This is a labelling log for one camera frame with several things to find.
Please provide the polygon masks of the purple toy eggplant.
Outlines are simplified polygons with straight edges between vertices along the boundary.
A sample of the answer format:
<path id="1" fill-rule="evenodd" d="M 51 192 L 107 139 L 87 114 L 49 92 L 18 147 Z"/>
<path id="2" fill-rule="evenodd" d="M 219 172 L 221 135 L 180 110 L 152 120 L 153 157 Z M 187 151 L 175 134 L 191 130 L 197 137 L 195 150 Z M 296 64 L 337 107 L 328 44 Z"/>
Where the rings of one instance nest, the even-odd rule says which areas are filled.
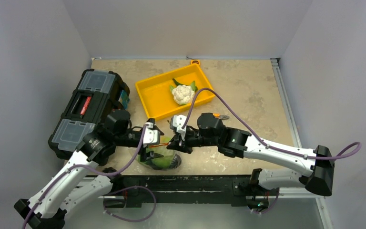
<path id="1" fill-rule="evenodd" d="M 175 154 L 173 156 L 173 159 L 171 160 L 171 163 L 169 165 L 169 169 L 177 169 L 182 163 L 182 159 L 178 154 Z"/>

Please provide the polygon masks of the black plastic toolbox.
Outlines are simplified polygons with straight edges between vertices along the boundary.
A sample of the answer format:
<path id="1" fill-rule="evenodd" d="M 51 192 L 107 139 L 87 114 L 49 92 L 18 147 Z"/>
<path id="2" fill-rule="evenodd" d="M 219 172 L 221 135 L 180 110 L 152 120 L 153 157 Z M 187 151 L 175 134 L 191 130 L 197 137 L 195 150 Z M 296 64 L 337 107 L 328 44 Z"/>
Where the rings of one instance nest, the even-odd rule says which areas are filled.
<path id="1" fill-rule="evenodd" d="M 130 95 L 130 88 L 113 71 L 87 69 L 72 92 L 60 120 L 48 140 L 48 145 L 59 159 L 68 160 L 96 125 L 115 109 L 124 109 L 118 102 L 121 90 Z"/>

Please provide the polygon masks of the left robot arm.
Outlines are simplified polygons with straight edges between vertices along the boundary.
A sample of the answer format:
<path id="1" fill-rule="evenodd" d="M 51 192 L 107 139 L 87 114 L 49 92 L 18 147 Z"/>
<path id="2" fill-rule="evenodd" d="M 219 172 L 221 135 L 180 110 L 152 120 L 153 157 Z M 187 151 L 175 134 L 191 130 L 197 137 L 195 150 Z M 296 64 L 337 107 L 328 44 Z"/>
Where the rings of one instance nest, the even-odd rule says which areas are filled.
<path id="1" fill-rule="evenodd" d="M 61 229 L 66 218 L 77 207 L 103 194 L 118 195 L 123 182 L 116 178 L 139 156 L 152 159 L 149 146 L 160 143 L 164 134 L 153 118 L 140 130 L 130 126 L 131 115 L 126 110 L 115 110 L 104 122 L 83 137 L 63 168 L 37 194 L 29 199 L 19 199 L 14 207 L 23 217 L 22 228 Z M 122 168 L 97 170 L 115 153 L 116 147 L 132 147 L 135 153 Z"/>

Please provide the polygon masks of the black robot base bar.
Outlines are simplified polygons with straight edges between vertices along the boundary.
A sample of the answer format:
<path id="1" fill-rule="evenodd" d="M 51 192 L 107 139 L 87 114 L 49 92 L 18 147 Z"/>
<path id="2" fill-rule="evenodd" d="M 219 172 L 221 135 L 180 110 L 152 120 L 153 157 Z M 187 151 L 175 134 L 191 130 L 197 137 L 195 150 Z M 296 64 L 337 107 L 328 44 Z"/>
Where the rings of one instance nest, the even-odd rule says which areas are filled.
<path id="1" fill-rule="evenodd" d="M 122 175 L 103 197 L 107 208 L 140 208 L 144 203 L 229 204 L 264 210 L 279 195 L 251 175 Z"/>

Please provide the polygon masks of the white toy cauliflower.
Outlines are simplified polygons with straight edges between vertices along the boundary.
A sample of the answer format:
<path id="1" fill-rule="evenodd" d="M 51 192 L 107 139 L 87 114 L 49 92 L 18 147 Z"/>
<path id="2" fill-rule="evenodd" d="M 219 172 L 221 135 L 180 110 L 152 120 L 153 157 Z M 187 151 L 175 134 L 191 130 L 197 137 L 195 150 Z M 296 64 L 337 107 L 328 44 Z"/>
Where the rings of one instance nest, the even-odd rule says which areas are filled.
<path id="1" fill-rule="evenodd" d="M 173 96 L 173 100 L 178 105 L 186 105 L 191 103 L 194 98 L 196 88 L 196 82 L 192 81 L 189 85 L 178 85 L 176 87 L 169 85 L 169 90 Z"/>

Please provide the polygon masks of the clear orange zip bag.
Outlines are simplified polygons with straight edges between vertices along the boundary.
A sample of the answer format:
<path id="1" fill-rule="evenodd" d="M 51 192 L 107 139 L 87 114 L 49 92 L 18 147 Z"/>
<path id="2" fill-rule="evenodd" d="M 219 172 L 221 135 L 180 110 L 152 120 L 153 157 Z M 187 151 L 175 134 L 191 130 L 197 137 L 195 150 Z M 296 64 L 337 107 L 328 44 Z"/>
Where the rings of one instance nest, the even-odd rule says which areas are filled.
<path id="1" fill-rule="evenodd" d="M 182 159 L 178 151 L 167 149 L 167 145 L 171 140 L 168 136 L 161 136 L 160 143 L 155 146 L 149 146 L 146 148 L 146 153 L 153 151 L 156 156 L 162 157 L 153 158 L 147 161 L 141 161 L 140 154 L 136 157 L 136 160 L 143 166 L 151 168 L 153 170 L 171 170 L 177 169 L 182 164 Z"/>

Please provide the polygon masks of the orange black pliers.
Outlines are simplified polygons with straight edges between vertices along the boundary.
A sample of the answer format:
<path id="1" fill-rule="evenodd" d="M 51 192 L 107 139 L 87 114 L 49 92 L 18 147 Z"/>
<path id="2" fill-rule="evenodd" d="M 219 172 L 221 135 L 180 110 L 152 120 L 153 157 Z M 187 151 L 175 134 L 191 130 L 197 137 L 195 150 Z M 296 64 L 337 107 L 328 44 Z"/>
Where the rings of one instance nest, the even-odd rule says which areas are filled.
<path id="1" fill-rule="evenodd" d="M 225 115 L 225 114 L 218 114 L 218 113 L 213 113 L 213 116 L 216 118 L 219 118 L 221 120 L 227 120 L 230 118 L 230 116 Z"/>

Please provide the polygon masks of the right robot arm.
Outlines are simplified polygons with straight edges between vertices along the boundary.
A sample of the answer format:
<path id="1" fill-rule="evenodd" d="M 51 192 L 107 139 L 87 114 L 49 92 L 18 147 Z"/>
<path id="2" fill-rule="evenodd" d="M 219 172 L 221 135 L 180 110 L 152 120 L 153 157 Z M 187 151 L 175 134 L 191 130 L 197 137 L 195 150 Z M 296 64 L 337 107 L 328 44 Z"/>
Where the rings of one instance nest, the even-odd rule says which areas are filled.
<path id="1" fill-rule="evenodd" d="M 195 147 L 215 146 L 227 157 L 258 159 L 282 166 L 277 170 L 254 169 L 248 182 L 252 193 L 279 187 L 304 187 L 316 195 L 332 195 L 335 163 L 329 159 L 331 152 L 327 147 L 296 148 L 257 139 L 245 130 L 226 127 L 212 113 L 201 114 L 196 129 L 184 126 L 185 121 L 184 115 L 171 118 L 174 136 L 167 149 L 190 154 Z"/>

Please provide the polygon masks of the green toy cabbage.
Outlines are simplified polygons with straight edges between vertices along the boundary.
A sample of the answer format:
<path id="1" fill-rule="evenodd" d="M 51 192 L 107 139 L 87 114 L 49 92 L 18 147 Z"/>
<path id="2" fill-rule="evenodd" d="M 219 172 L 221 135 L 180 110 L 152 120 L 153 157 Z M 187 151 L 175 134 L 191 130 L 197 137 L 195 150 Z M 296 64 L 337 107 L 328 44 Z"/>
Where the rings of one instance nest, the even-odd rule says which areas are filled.
<path id="1" fill-rule="evenodd" d="M 154 169 L 165 170 L 169 169 L 169 165 L 173 156 L 176 154 L 173 150 L 168 150 L 166 147 L 156 147 L 157 153 L 164 155 L 164 157 L 156 158 L 148 161 L 146 164 L 154 167 Z"/>

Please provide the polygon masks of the aluminium frame rail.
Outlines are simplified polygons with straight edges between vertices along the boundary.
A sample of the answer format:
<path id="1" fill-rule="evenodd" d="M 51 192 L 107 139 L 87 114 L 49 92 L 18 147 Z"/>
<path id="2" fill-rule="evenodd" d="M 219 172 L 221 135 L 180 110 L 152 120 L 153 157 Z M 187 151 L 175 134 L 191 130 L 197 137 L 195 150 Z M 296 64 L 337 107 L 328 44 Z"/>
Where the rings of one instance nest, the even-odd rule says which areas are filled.
<path id="1" fill-rule="evenodd" d="M 250 94 L 251 108 L 245 116 L 256 119 L 256 128 L 278 127 L 278 131 L 269 130 L 264 136 L 280 143 L 292 142 L 300 146 L 300 139 L 295 128 L 295 121 L 284 87 L 277 59 L 271 60 L 206 60 L 200 67 L 212 85 L 221 89 L 233 90 L 248 83 L 255 86 Z M 183 60 L 94 60 L 91 68 L 100 71 L 119 73 L 130 86 L 153 76 L 160 75 L 190 64 Z M 133 119 L 142 121 L 146 115 L 137 90 L 131 94 L 129 110 Z M 235 159 L 229 162 L 227 158 L 218 156 L 210 150 L 202 149 L 202 159 L 208 158 L 204 168 L 200 168 L 197 160 L 188 159 L 180 172 L 161 172 L 153 175 L 250 175 L 255 168 L 277 170 L 282 167 L 257 159 L 240 162 Z M 127 170 L 127 175 L 148 176 L 149 170 L 143 170 L 133 164 Z M 325 198 L 315 195 L 302 187 L 279 187 L 281 198 L 312 198 L 316 203 L 315 217 L 322 223 L 323 228 L 333 227 Z"/>

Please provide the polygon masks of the yellow plastic bin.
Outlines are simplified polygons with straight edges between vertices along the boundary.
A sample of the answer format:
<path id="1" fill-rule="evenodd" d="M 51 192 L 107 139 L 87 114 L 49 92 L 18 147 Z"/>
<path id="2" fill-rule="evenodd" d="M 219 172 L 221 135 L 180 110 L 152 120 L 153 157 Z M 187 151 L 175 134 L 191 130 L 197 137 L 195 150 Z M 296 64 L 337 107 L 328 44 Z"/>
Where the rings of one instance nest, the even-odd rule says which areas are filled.
<path id="1" fill-rule="evenodd" d="M 175 87 L 173 79 L 187 85 L 195 82 L 198 89 L 212 89 L 200 65 L 196 63 L 138 81 L 135 87 L 148 118 L 159 121 L 190 108 L 189 104 L 178 105 L 174 101 L 170 90 L 172 86 Z"/>

